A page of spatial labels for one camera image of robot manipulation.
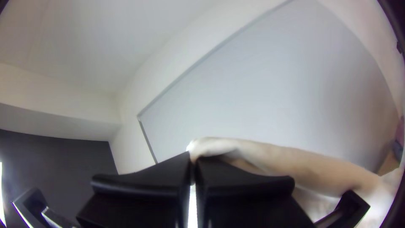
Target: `black plastic part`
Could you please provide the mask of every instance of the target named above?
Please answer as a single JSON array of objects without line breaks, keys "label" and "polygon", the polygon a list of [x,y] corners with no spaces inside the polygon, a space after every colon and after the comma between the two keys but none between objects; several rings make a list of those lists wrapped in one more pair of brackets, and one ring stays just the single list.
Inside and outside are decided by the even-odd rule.
[{"label": "black plastic part", "polygon": [[349,190],[343,194],[335,210],[316,222],[315,225],[327,228],[356,227],[369,208],[370,205],[352,190]]},{"label": "black plastic part", "polygon": [[48,203],[39,189],[29,189],[15,199],[13,204],[18,209],[20,216],[23,216],[31,227],[51,228],[41,214]]},{"label": "black plastic part", "polygon": [[96,175],[95,194],[77,215],[83,228],[187,227],[188,152],[126,175]]},{"label": "black plastic part", "polygon": [[291,197],[289,176],[254,175],[206,157],[197,161],[195,181],[199,228],[315,227]]}]

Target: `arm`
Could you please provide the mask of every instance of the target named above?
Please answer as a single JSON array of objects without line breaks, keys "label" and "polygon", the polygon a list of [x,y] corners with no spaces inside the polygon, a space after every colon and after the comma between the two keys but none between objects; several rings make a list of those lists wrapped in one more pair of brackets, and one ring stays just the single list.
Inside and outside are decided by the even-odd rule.
[{"label": "arm", "polygon": [[193,162],[200,156],[237,151],[266,174],[289,175],[298,187],[329,196],[341,196],[349,189],[367,196],[379,184],[376,174],[360,166],[296,148],[233,138],[201,138],[192,141],[187,150]]}]

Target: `white wall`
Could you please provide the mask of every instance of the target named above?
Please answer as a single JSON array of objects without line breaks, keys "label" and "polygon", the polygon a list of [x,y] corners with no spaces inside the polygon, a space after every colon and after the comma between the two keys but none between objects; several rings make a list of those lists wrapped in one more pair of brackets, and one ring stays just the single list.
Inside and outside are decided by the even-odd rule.
[{"label": "white wall", "polygon": [[115,100],[0,63],[0,129],[109,140],[121,125]]},{"label": "white wall", "polygon": [[[119,173],[138,171],[154,164],[136,115],[209,51],[264,12],[284,2],[234,0],[220,3],[191,22],[138,69],[132,83],[118,96],[124,125],[110,141],[110,146]],[[381,13],[377,1],[320,2],[348,26],[377,61],[393,93],[398,114],[401,114],[398,93],[402,90],[398,85],[402,85],[403,60],[396,51],[396,41],[388,19]]]}]

